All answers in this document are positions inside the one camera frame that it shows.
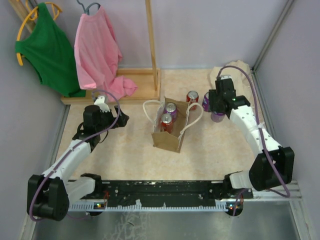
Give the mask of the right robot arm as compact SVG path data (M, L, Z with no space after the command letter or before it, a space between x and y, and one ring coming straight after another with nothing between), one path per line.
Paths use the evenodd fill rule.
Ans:
M232 77L217 77L215 89L209 90L210 111L225 115L242 132L255 160L249 170L227 174L223 192L235 198L241 189L269 190L291 183L295 153L291 147L283 147L273 139L261 123L248 99L236 95Z

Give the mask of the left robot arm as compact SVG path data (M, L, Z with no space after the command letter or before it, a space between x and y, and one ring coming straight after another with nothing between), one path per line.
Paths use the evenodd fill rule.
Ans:
M116 116L106 106L86 106L83 122L78 126L68 149L49 169L29 178L26 212L32 221L61 221L71 204L87 195L95 199L103 195L104 186L99 175L84 173L76 181L69 182L69 179L79 164L102 143L101 134L126 126L129 116L122 112L119 105L114 109Z

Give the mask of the purple can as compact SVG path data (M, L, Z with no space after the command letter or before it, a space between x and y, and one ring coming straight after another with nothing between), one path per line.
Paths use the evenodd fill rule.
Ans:
M205 112L210 112L209 92L203 96L202 107Z
M220 123L225 117L225 114L224 113L221 113L221 112L216 112L216 111L213 111L211 113L211 120L215 123Z
M168 102L164 107L164 113L170 114L173 121L175 122L177 119L177 106L173 102Z

